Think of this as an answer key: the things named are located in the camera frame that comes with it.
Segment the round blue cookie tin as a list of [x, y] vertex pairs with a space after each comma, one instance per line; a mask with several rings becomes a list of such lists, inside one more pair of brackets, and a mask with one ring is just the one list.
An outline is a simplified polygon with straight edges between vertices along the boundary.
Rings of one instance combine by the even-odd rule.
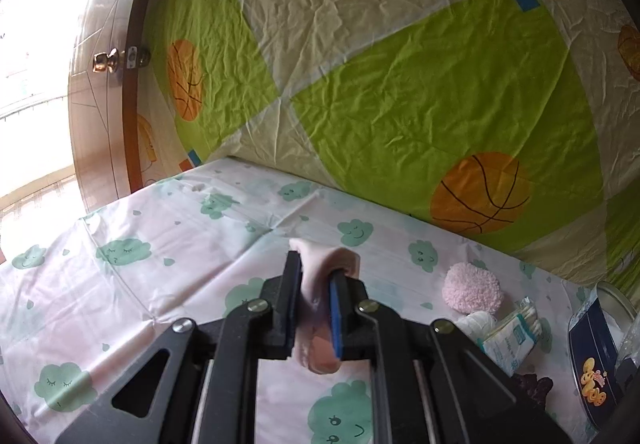
[[593, 427], [601, 430], [624, 397], [616, 379], [618, 352], [637, 311], [608, 282], [598, 282], [568, 323], [577, 393]]

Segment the cotton swab packet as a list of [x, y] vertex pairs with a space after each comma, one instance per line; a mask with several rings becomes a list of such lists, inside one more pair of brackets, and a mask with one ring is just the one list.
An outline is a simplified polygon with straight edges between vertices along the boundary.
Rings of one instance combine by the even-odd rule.
[[534, 301], [525, 297], [480, 342], [482, 351], [508, 376], [513, 376], [542, 336]]

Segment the pale pink soft toy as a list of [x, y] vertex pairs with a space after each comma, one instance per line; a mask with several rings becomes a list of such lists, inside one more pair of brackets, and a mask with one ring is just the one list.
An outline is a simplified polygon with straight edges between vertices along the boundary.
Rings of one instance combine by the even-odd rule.
[[334, 374], [341, 368], [341, 360], [332, 343], [330, 277], [334, 272], [343, 272], [347, 277], [358, 278], [360, 256], [344, 247], [303, 238], [291, 238], [288, 245], [298, 253], [302, 264], [294, 356], [300, 366], [314, 374]]

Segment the pink fluffy pompom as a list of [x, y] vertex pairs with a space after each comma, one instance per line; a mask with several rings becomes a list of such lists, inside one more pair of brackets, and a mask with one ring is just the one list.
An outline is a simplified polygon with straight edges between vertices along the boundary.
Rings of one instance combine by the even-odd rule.
[[494, 273], [460, 262], [450, 266], [442, 285], [442, 298], [462, 314], [482, 311], [494, 315], [502, 305], [504, 293]]

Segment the brown wooden door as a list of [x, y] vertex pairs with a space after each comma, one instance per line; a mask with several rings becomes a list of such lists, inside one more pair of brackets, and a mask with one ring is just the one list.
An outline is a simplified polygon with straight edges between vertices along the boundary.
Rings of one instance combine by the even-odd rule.
[[150, 0], [84, 0], [85, 14], [68, 79], [74, 168], [87, 211], [142, 186], [138, 141], [138, 75], [92, 71], [93, 56], [111, 48], [146, 48], [142, 40]]

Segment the brass door knob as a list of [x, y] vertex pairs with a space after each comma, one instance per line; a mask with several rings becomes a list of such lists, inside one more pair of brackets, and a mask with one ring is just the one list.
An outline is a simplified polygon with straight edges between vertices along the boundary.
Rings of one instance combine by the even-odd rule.
[[97, 74], [100, 72], [114, 74], [119, 69], [143, 68], [149, 65], [150, 60], [150, 51], [142, 46], [131, 45], [123, 51], [111, 48], [108, 52], [99, 52], [93, 56], [92, 71]]

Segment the green basketball bed sheet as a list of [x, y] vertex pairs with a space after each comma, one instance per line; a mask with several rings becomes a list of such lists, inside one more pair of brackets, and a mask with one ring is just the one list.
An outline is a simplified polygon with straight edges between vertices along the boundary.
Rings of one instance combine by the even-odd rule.
[[150, 0], [141, 178], [222, 157], [639, 293], [639, 0]]

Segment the white cotton pad roll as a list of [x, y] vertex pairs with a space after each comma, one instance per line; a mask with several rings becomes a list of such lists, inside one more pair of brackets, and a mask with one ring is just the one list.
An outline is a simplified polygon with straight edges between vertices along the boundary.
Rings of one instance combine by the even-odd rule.
[[484, 341], [493, 331], [498, 322], [492, 314], [486, 311], [476, 311], [465, 315], [454, 322], [473, 342]]

